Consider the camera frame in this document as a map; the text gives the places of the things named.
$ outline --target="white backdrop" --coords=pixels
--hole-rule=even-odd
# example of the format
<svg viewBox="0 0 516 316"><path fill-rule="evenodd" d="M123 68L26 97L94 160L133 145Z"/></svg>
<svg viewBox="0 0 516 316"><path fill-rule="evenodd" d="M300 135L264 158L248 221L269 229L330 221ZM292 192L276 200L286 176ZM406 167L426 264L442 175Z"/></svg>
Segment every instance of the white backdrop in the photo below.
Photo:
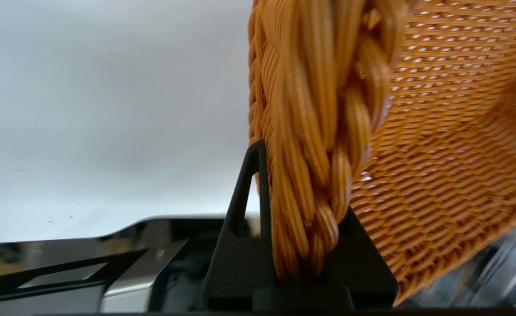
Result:
<svg viewBox="0 0 516 316"><path fill-rule="evenodd" d="M251 6L0 0L0 242L224 216L248 143Z"/></svg>

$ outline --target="woven basket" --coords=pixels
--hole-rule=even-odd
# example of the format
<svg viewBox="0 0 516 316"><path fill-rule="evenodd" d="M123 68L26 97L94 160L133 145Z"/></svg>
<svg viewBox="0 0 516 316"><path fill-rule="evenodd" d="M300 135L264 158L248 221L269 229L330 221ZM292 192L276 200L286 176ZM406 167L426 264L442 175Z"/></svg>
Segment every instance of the woven basket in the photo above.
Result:
<svg viewBox="0 0 516 316"><path fill-rule="evenodd" d="M298 8L318 2L255 0L249 24L250 142L264 139L268 150L278 276L289 280L304 273L303 260L310 260L313 272L321 268L318 256L330 251L334 221L342 217L335 201L348 198L400 282L401 302L516 224L516 0L407 2L409 14L402 20L386 13L386 0L333 1L331 6L351 6L361 21L359 31L346 30L358 47L347 64L337 64L343 32L338 16ZM389 27L393 23L396 30ZM332 38L322 42L322 36L307 34L314 32L311 25L333 27ZM382 36L386 29L394 33ZM397 36L402 44L396 63ZM360 47L372 43L389 58L354 68L362 63ZM325 52L330 45L336 65L322 64L323 53L314 51ZM310 56L328 72L307 66ZM292 60L300 60L304 71L288 66ZM375 106L368 103L378 96L370 95L365 83L376 77L365 70L372 66L383 74L390 69L382 83L389 85L388 98ZM292 76L304 80L304 88ZM339 84L340 77L347 82ZM334 130L324 124L332 109L318 105L330 103L315 86L326 80L336 82ZM359 109L369 114L368 126L356 132L346 127L365 123L360 115L346 116L355 103L342 97L354 89L367 104ZM304 110L293 96L302 90L311 96L317 126L299 120ZM382 114L376 112L380 103ZM362 130L371 140L370 152L357 136ZM327 181L316 174L314 154L307 149L314 133L320 134L329 163ZM314 206L312 215L304 210L307 203Z"/></svg>

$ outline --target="silver metal surface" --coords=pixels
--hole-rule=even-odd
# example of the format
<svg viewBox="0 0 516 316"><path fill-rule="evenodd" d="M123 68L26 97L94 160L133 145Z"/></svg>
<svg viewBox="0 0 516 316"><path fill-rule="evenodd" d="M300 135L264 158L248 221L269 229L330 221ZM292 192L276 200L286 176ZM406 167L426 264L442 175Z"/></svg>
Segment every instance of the silver metal surface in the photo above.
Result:
<svg viewBox="0 0 516 316"><path fill-rule="evenodd" d="M109 286L101 301L101 312L146 312L158 274L187 240L149 248L124 274Z"/></svg>

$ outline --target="orange wicker basket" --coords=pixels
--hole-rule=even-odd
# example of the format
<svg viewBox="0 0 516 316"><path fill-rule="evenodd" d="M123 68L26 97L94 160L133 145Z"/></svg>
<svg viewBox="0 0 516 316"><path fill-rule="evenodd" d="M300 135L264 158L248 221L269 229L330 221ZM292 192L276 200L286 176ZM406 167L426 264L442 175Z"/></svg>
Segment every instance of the orange wicker basket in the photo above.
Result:
<svg viewBox="0 0 516 316"><path fill-rule="evenodd" d="M397 302L516 224L516 0L255 0L249 40L280 278L349 202Z"/></svg>

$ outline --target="woven wicker texture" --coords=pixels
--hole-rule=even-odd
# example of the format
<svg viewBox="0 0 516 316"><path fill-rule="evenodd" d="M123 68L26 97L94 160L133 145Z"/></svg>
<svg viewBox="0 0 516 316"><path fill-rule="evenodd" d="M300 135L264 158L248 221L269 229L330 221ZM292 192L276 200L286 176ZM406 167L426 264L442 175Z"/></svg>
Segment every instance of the woven wicker texture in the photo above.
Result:
<svg viewBox="0 0 516 316"><path fill-rule="evenodd" d="M268 150L276 270L321 269L351 198L401 302L516 224L516 0L421 0L410 16L402 1L330 2L352 6L348 19L322 2L255 0L249 23L250 142Z"/></svg>

